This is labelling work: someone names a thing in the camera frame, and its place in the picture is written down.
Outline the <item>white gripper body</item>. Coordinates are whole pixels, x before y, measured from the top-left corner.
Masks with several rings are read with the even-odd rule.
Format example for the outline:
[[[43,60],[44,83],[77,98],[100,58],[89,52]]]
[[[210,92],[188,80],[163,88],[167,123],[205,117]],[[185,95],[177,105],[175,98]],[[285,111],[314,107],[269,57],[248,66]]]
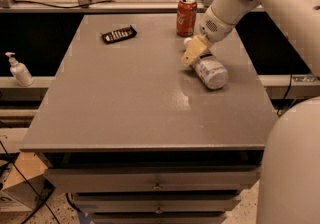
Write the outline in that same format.
[[[238,18],[227,15],[219,16],[209,7],[200,19],[200,32],[205,35],[211,43],[222,41],[226,38],[238,23]]]

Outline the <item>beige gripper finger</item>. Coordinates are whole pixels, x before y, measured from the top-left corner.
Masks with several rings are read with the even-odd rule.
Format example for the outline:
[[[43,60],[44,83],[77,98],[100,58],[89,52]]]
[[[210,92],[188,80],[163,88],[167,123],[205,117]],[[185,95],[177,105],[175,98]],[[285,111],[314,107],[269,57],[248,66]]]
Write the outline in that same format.
[[[199,56],[208,53],[213,44],[206,35],[196,35],[187,37],[184,40],[184,46],[185,52],[181,57],[181,61],[184,65],[191,66]]]

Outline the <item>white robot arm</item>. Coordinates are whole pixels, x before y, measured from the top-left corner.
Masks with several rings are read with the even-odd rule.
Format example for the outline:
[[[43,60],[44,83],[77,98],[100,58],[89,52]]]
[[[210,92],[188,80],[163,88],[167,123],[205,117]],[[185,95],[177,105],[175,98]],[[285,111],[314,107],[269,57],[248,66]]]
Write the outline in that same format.
[[[319,76],[320,0],[213,0],[182,62],[193,64],[257,6]],[[287,110],[272,128],[263,154],[256,223],[320,224],[320,97]]]

